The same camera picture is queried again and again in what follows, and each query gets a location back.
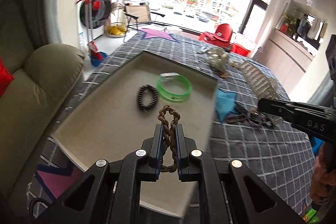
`red pillow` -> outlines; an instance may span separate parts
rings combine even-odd
[[[9,74],[0,59],[0,96],[4,94],[9,83],[14,79],[14,76]]]

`red chair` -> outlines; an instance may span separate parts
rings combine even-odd
[[[232,28],[230,24],[224,23],[220,24],[217,27],[215,33],[209,33],[209,32],[202,33],[199,36],[198,40],[224,48],[230,45],[231,37],[232,37]]]

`black beaded bracelet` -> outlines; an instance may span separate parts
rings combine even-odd
[[[147,106],[145,106],[142,102],[142,96],[145,90],[148,90],[152,94],[152,97],[153,97],[151,102]],[[143,85],[142,87],[140,87],[138,91],[138,96],[137,96],[137,104],[138,104],[139,110],[141,111],[152,110],[155,107],[156,103],[158,102],[158,99],[159,99],[159,94],[155,87],[151,85]]]

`red trash bin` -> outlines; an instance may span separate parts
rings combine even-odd
[[[247,56],[254,49],[255,44],[251,40],[249,40],[240,33],[236,34],[236,38],[233,42],[231,52],[234,52],[241,56]]]

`metal bolt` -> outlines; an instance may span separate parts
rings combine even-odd
[[[233,167],[236,167],[236,168],[239,168],[243,165],[240,160],[233,160],[231,164]]]
[[[139,149],[135,154],[139,157],[145,156],[146,155],[146,150]]]
[[[202,151],[193,150],[193,151],[191,151],[191,155],[193,155],[194,157],[199,157],[200,155],[202,155]]]
[[[96,165],[97,165],[98,167],[103,167],[103,166],[106,165],[106,160],[97,160],[97,161],[96,161]]]

